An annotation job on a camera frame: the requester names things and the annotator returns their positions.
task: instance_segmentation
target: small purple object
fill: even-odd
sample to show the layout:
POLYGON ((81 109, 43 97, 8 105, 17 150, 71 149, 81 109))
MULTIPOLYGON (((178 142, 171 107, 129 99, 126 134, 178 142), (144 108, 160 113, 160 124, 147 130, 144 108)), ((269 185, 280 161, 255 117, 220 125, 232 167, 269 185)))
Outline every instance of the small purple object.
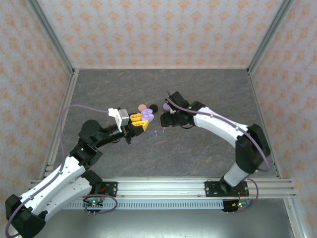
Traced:
POLYGON ((169 105, 167 103, 164 103, 163 110, 166 111, 166 112, 170 111, 170 107, 169 107, 169 105))
POLYGON ((152 113, 153 113, 153 110, 149 108, 142 110, 141 111, 142 120, 148 120, 149 122, 153 121, 154 115, 152 113))

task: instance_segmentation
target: patterned wall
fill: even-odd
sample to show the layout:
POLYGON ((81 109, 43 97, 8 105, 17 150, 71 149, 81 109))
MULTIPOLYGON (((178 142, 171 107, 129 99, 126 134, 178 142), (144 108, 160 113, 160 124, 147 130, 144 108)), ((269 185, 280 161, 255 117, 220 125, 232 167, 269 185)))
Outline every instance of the patterned wall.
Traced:
POLYGON ((252 78, 275 157, 317 237, 316 0, 295 0, 252 78))
POLYGON ((38 179, 68 79, 27 1, 1 1, 0 237, 4 201, 38 179))
POLYGON ((246 68, 282 0, 39 0, 74 67, 246 68))

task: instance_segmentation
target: black ball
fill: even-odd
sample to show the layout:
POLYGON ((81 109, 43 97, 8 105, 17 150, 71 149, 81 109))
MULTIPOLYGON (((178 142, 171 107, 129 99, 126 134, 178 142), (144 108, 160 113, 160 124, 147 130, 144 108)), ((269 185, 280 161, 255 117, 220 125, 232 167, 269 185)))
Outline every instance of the black ball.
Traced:
POLYGON ((156 113, 159 108, 157 107, 157 105, 152 104, 152 105, 150 105, 149 109, 152 109, 152 111, 153 111, 154 113, 156 113))

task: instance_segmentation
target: wallpaper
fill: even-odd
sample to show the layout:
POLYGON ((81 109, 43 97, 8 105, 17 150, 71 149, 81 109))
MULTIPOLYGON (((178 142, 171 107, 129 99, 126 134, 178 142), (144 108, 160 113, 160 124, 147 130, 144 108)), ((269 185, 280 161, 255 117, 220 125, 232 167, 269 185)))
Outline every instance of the wallpaper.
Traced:
POLYGON ((81 68, 247 68, 282 2, 39 0, 81 68))
POLYGON ((252 76, 275 157, 317 237, 317 1, 295 0, 252 76))
POLYGON ((68 79, 27 1, 0 1, 0 237, 5 200, 38 179, 68 79))

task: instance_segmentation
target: gray floor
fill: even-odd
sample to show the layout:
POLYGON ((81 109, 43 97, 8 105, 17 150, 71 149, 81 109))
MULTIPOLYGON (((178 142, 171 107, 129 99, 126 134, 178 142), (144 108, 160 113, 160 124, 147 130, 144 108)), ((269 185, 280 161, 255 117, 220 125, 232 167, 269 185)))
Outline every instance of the gray floor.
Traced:
MULTIPOLYGON (((93 171, 101 177, 221 177, 232 166, 234 148, 209 131, 197 127, 190 130, 168 127, 162 133, 159 116, 167 90, 179 91, 189 103, 202 102, 233 121, 263 126, 246 70, 80 70, 72 104, 103 110, 121 107, 128 113, 137 112, 140 104, 159 106, 148 130, 133 138, 131 145, 121 140, 103 147, 104 155, 92 167, 93 171)), ((95 119, 104 127, 114 124, 114 119, 107 115, 71 109, 64 128, 67 151, 77 143, 81 125, 88 119, 95 119)), ((60 162, 59 153, 56 164, 60 162)), ((276 176, 276 172, 258 172, 254 176, 276 176)))
POLYGON ((36 238, 293 238, 283 199, 258 200, 250 210, 115 210, 87 216, 58 212, 36 238))

